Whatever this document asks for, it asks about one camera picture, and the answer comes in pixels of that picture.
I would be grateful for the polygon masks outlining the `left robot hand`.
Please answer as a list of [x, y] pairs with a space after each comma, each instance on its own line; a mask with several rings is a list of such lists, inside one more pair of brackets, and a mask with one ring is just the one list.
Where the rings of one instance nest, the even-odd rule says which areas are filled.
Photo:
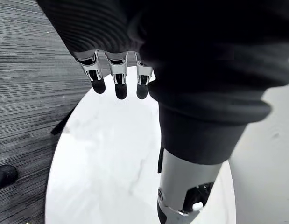
[[270, 88], [289, 84], [289, 0], [40, 0], [97, 93], [98, 51], [124, 99], [136, 54], [139, 98], [159, 105], [157, 211], [189, 224], [248, 124], [264, 120]]

